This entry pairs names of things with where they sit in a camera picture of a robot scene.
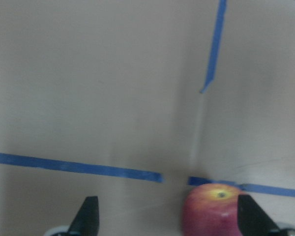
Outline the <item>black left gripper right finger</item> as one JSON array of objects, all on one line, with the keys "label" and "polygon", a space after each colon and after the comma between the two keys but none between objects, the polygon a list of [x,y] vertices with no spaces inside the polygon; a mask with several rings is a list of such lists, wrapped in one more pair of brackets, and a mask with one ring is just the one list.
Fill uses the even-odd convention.
[{"label": "black left gripper right finger", "polygon": [[246,194],[240,194],[237,198],[237,225],[243,236],[280,235],[277,224]]}]

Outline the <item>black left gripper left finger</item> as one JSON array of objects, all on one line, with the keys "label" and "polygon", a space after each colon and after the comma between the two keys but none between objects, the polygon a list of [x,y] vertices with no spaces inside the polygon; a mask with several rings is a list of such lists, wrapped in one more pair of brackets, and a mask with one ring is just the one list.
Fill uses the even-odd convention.
[{"label": "black left gripper left finger", "polygon": [[68,236],[97,236],[99,232],[99,201],[86,197],[67,231]]}]

